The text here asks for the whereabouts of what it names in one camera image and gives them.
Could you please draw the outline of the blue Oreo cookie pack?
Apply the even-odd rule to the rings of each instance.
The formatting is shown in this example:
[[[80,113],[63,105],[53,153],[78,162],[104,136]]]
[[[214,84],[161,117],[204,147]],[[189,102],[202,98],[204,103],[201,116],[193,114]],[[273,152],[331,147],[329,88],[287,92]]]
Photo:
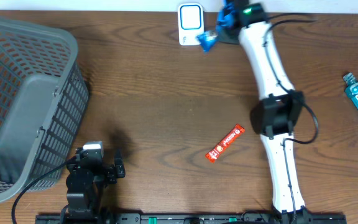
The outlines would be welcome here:
[[[224,0],[224,6],[218,12],[216,27],[213,30],[207,30],[197,36],[200,46],[204,53],[208,53],[216,43],[218,43],[218,28],[228,27],[230,29],[237,27],[236,10],[233,0]]]

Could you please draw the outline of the red Nescafe stick packet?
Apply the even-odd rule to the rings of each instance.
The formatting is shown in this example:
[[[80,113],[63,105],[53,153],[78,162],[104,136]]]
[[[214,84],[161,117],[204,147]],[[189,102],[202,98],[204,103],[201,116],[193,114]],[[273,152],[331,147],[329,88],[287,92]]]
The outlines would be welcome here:
[[[225,137],[222,138],[222,140],[219,141],[217,145],[215,145],[214,148],[205,155],[205,158],[207,158],[210,162],[215,163],[219,156],[221,156],[224,151],[244,132],[245,129],[240,124],[236,124],[230,132],[227,133]]]

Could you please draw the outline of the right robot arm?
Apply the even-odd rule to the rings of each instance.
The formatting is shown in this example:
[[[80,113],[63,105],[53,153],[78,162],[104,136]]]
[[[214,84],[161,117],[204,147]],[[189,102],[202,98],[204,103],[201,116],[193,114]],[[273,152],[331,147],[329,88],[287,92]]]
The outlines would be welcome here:
[[[225,1],[218,25],[223,34],[244,49],[257,82],[259,102],[250,112],[250,121],[268,157],[276,212],[271,221],[310,223],[293,152],[293,132],[304,99],[283,69],[273,25],[261,4],[248,1]]]

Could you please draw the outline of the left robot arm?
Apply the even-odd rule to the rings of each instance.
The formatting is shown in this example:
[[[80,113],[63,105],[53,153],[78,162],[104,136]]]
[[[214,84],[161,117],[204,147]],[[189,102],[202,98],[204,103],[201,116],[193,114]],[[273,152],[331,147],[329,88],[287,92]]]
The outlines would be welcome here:
[[[103,162],[102,150],[78,148],[67,169],[68,204],[60,213],[60,223],[114,223],[108,208],[101,206],[104,189],[126,176],[120,150],[114,162]]]

